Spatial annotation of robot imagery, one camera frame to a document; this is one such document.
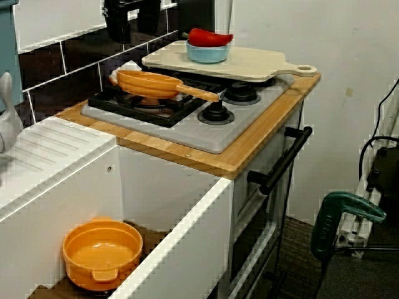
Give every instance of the wooden cutting board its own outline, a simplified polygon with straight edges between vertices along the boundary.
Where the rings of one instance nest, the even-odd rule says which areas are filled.
[[[230,78],[248,82],[263,82],[279,74],[312,77],[317,69],[310,65],[286,62],[281,52],[231,46],[229,57],[217,64],[200,64],[188,58],[186,44],[178,40],[144,57],[147,67],[195,72],[196,74]]]

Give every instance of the black oven handle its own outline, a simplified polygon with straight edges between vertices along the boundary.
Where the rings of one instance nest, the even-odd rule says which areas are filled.
[[[313,129],[309,126],[306,126],[303,130],[287,127],[284,135],[295,138],[296,140],[294,144],[289,150],[286,150],[282,154],[268,174],[262,174],[250,170],[247,175],[247,181],[261,185],[259,187],[259,191],[263,195],[270,195],[273,188],[276,186],[277,182],[280,180],[287,168],[291,165],[312,132]]]

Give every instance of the wooden countertop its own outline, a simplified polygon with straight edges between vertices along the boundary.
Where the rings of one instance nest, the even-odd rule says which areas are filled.
[[[87,101],[70,107],[56,116],[115,135],[117,143],[121,146],[215,176],[234,179],[251,160],[251,157],[266,144],[288,119],[291,110],[302,103],[304,98],[318,84],[320,77],[320,73],[314,77],[295,76],[294,84],[221,154],[210,154],[88,118],[80,114],[80,110]]]

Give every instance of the tile wall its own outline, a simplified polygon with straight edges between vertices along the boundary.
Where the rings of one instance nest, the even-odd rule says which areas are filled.
[[[137,32],[131,20],[131,43],[111,40],[107,29],[19,54],[24,101],[16,106],[25,127],[100,92],[117,67],[178,40],[176,7],[161,11],[154,36]]]

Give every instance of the black tile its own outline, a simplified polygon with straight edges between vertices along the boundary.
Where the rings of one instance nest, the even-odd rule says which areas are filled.
[[[36,121],[73,106],[100,91],[97,64],[30,90]]]
[[[29,103],[29,97],[27,96],[27,93],[24,93],[24,101],[21,104],[16,105],[15,110],[17,111],[24,128],[34,124],[31,104]]]
[[[85,67],[123,50],[122,44],[114,42],[109,37],[107,28],[65,40],[62,46],[68,72]]]
[[[161,37],[153,42],[148,43],[148,52],[149,54],[155,52],[156,50],[166,47],[168,44],[175,42],[178,40],[178,33],[168,34],[167,36]]]
[[[163,36],[168,33],[166,28],[166,11],[162,10],[160,13],[160,21],[158,24],[158,31],[154,35],[148,35],[138,32],[137,19],[129,21],[130,23],[130,43],[125,44],[125,49],[135,47],[157,37]]]
[[[178,7],[173,7],[173,8],[168,9],[168,28],[169,28],[169,32],[173,32],[173,31],[179,29],[179,8]]]
[[[19,54],[22,88],[26,89],[64,74],[60,44]]]
[[[141,47],[137,47],[121,53],[115,57],[111,57],[106,61],[100,63],[100,71],[101,71],[101,81],[104,87],[109,87],[112,84],[109,81],[110,74],[121,65],[125,64],[128,61],[136,62],[141,68],[143,68],[142,58],[147,55],[147,45],[142,45]]]

